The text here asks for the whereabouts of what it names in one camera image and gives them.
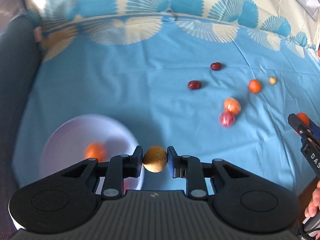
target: white bowl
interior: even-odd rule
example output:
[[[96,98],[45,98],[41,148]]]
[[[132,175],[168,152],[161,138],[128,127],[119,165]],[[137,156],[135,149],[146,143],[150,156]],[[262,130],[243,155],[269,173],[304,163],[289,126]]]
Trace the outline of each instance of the white bowl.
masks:
[[[97,114],[86,114],[75,117],[61,125],[48,139],[40,159],[40,179],[61,171],[84,160],[84,151],[92,142],[103,143],[111,157],[132,155],[137,140],[132,133],[118,121]],[[140,190],[143,183],[144,167],[140,177],[124,179],[128,189]],[[104,178],[96,194],[101,194]]]

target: small yellow ball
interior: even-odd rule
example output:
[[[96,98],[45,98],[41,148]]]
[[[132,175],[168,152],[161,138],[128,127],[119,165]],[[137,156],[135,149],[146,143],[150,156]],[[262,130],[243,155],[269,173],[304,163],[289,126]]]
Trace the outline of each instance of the small yellow ball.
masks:
[[[270,83],[271,85],[274,85],[274,84],[277,83],[277,79],[276,79],[275,77],[270,77],[270,78],[269,78],[269,83]]]
[[[167,152],[160,146],[150,147],[143,157],[143,166],[151,172],[162,171],[168,162]]]

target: silver bolt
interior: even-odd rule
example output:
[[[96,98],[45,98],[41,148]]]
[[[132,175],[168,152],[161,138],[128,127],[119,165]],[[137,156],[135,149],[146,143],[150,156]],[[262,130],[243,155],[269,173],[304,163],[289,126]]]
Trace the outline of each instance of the silver bolt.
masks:
[[[202,189],[194,189],[193,191],[191,191],[191,195],[193,197],[205,197],[207,193]]]
[[[119,195],[119,191],[116,190],[115,188],[108,188],[103,191],[103,194],[106,197],[115,197]]]

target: orange fruit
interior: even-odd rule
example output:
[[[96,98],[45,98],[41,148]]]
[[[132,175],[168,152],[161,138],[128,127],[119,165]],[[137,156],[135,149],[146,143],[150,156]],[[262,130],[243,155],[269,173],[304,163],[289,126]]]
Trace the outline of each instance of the orange fruit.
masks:
[[[249,82],[249,90],[252,92],[252,93],[259,93],[261,91],[261,88],[262,88],[262,85],[261,83],[256,80],[256,79],[252,79],[250,82]]]
[[[301,120],[301,122],[304,123],[304,125],[306,127],[309,127],[310,120],[309,120],[309,117],[305,113],[298,113],[298,114],[296,114],[296,116]]]
[[[237,115],[241,111],[241,106],[237,100],[234,98],[227,98],[224,100],[223,108],[226,112],[230,112],[234,115]]]
[[[96,158],[99,162],[104,162],[107,157],[107,151],[103,144],[93,142],[88,145],[84,152],[84,158]]]

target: pink ball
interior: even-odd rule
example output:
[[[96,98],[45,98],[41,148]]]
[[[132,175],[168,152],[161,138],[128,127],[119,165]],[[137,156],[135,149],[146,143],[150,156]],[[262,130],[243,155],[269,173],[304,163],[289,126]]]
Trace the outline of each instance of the pink ball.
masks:
[[[229,126],[233,125],[235,120],[236,120],[235,116],[233,114],[231,114],[230,112],[223,112],[220,115],[220,124],[223,127],[229,127]]]

